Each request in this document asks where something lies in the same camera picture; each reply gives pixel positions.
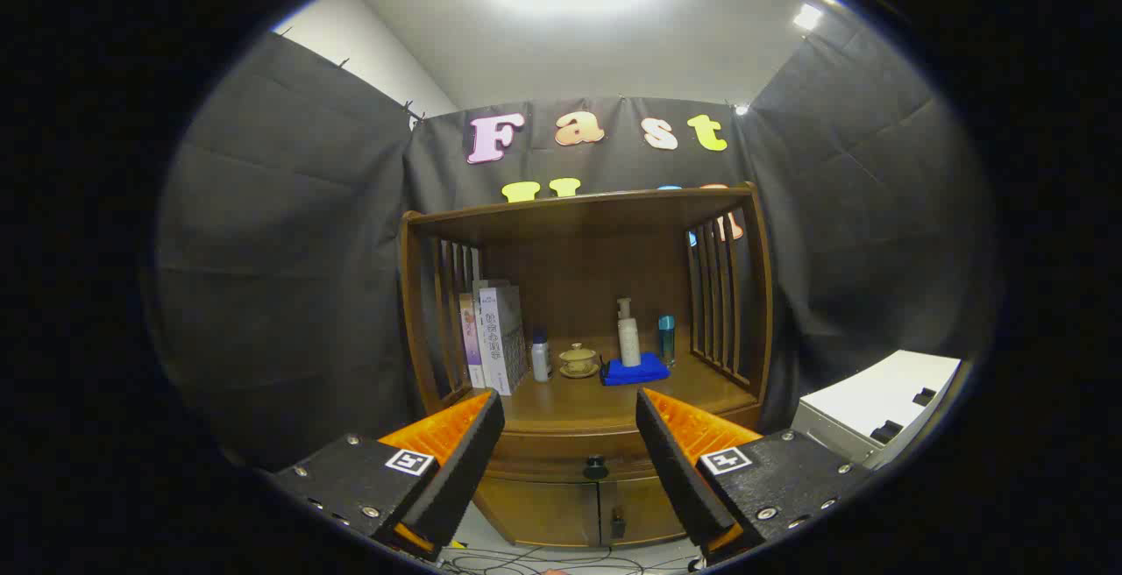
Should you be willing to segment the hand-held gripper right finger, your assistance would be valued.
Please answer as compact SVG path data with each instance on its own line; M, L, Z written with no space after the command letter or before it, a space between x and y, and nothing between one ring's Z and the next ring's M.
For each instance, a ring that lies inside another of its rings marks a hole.
M785 539L857 495L873 475L808 435L763 436L650 387L637 392L635 423L705 564Z

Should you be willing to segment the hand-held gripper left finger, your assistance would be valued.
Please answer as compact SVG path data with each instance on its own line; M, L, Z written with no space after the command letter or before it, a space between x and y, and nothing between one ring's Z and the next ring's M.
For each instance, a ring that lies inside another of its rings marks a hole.
M393 433L344 435L267 482L349 536L434 562L453 542L504 426L500 396L487 391Z

